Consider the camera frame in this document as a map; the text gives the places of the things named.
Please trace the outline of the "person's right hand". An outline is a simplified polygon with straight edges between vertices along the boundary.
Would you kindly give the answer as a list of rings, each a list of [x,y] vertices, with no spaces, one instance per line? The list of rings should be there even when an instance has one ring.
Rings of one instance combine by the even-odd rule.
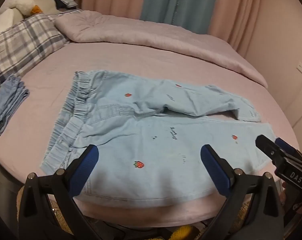
[[[284,210],[284,223],[288,224],[295,215],[302,214],[302,191],[285,181],[282,181],[282,188],[279,199]]]

